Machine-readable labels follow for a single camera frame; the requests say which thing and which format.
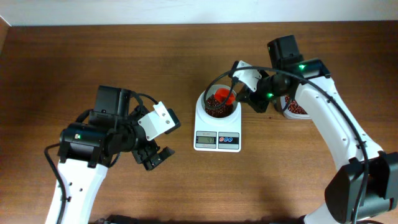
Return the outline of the orange measuring scoop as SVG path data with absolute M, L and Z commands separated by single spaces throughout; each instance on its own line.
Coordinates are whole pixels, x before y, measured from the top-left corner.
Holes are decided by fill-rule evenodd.
M 227 88 L 219 88 L 214 94 L 215 100 L 219 103 L 226 102 L 226 105 L 232 105 L 235 102 L 235 96 L 233 93 L 229 93 L 230 90 Z

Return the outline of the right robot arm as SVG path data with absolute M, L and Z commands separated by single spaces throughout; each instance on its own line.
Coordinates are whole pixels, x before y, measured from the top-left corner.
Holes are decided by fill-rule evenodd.
M 309 115 L 332 155 L 336 174 L 325 201 L 300 223 L 372 223 L 397 207 L 397 154 L 374 142 L 341 99 L 331 74 L 318 58 L 304 59 L 295 37 L 268 43 L 271 67 L 238 61 L 231 78 L 244 86 L 237 100 L 263 113 L 268 104 L 289 96 Z

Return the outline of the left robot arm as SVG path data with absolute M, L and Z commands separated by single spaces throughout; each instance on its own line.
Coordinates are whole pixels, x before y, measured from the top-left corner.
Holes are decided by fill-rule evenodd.
M 155 169 L 174 151 L 155 138 L 180 127 L 174 111 L 160 101 L 149 111 L 143 93 L 99 86 L 95 106 L 60 133 L 59 161 L 44 150 L 56 186 L 47 223 L 88 223 L 96 194 L 123 152 L 130 152 L 145 170 Z

